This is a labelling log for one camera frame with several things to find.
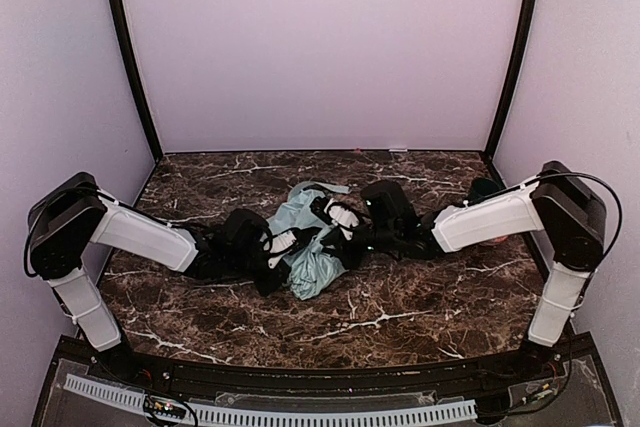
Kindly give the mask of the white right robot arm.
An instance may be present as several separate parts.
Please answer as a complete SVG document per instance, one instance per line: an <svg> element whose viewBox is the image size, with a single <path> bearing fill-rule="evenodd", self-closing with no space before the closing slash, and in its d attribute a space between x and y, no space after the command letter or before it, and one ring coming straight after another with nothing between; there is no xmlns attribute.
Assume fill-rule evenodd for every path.
<svg viewBox="0 0 640 427"><path fill-rule="evenodd" d="M367 251L431 260L514 234L545 232L554 251L553 265L526 340L551 348L615 244L605 238L607 210L587 186L591 178L550 161L518 185L470 195L423 216L398 183L378 181L361 192L366 214L320 198L312 201L311 211L333 228L322 241L325 252L349 268Z"/></svg>

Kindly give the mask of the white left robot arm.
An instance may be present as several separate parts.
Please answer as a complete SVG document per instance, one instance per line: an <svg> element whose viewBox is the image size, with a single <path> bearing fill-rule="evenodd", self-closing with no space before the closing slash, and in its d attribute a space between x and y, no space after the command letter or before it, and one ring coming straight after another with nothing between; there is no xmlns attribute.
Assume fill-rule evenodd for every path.
<svg viewBox="0 0 640 427"><path fill-rule="evenodd" d="M88 244L119 249L196 280L248 278L266 296L287 281L286 256L307 247L318 232L293 227L275 233L249 209L236 209L210 227L162 222L100 190L87 172L35 204L28 228L25 274L49 284L98 352L120 347L125 335L84 268Z"/></svg>

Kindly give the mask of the dark green mug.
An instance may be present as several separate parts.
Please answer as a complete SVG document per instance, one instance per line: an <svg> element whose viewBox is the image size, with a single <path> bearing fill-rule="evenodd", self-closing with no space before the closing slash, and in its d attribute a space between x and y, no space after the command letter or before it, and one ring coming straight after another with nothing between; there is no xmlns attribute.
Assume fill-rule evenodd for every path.
<svg viewBox="0 0 640 427"><path fill-rule="evenodd" d="M469 202L481 201L498 193L500 190L500 185L494 180L485 177L478 177L471 182L466 199Z"/></svg>

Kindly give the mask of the black and mint umbrella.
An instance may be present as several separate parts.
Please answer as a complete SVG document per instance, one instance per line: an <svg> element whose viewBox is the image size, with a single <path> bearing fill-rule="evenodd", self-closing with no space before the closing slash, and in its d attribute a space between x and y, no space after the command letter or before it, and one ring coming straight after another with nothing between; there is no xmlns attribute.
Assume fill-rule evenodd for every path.
<svg viewBox="0 0 640 427"><path fill-rule="evenodd" d="M319 228L309 244L299 252L286 255L283 260L291 268L287 285L300 300L308 300L320 294L335 279L346 272L341 261L322 251L321 241L333 230L311 211L316 198L332 200L334 194L348 194L350 188L317 181L303 181L294 186L287 200L267 219L274 234L290 228Z"/></svg>

